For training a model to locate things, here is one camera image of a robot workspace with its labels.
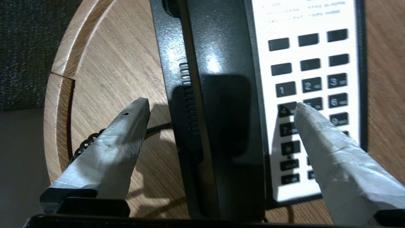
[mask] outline round table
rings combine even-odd
[[[366,1],[369,153],[405,184],[405,1]],[[148,0],[84,0],[63,37],[45,99],[49,177],[72,151],[138,97],[149,99],[148,127],[170,122]],[[127,196],[131,217],[187,219],[173,131],[143,144]],[[269,222],[331,224],[324,201],[266,212]]]

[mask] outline phone button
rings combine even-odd
[[[298,167],[300,167],[298,159],[280,162],[281,171],[292,170]]]
[[[347,106],[347,93],[339,93],[334,95],[329,95],[329,108],[336,108],[341,106]]]
[[[318,33],[302,35],[302,36],[298,37],[298,46],[299,47],[314,45],[317,43],[319,43]]]
[[[277,97],[285,97],[290,95],[295,95],[295,82],[286,82],[276,84],[276,95]]]
[[[308,180],[314,179],[315,178],[315,174],[313,173],[313,170],[308,171]]]
[[[330,115],[329,119],[335,126],[342,126],[349,124],[349,114],[347,112]]]
[[[313,59],[302,60],[300,62],[300,64],[301,64],[301,71],[314,70],[314,69],[321,68],[321,59],[313,58]]]
[[[309,107],[315,108],[316,110],[322,110],[322,97],[316,97],[316,98],[311,98],[304,100],[304,103],[308,105]]]
[[[295,127],[295,123],[282,123],[280,124],[280,136],[290,136],[298,134],[298,129]]]
[[[293,141],[293,142],[285,142],[281,143],[281,154],[282,155],[290,155],[293,153],[301,152],[300,141]]]
[[[292,67],[291,67],[290,62],[271,66],[271,75],[272,76],[287,74],[287,73],[291,73],[291,72],[292,72]]]
[[[302,80],[303,93],[322,90],[321,77],[314,77]]]
[[[281,177],[281,184],[287,185],[300,182],[300,174],[285,175]]]
[[[328,42],[342,41],[347,39],[347,29],[333,30],[328,32]]]
[[[297,107],[296,102],[279,104],[278,105],[279,117],[286,117],[286,116],[294,115],[296,107]]]
[[[290,47],[289,38],[281,38],[269,41],[269,51],[277,51],[282,49],[287,49]]]
[[[342,54],[337,56],[330,56],[329,57],[329,66],[339,66],[349,63],[349,54]]]

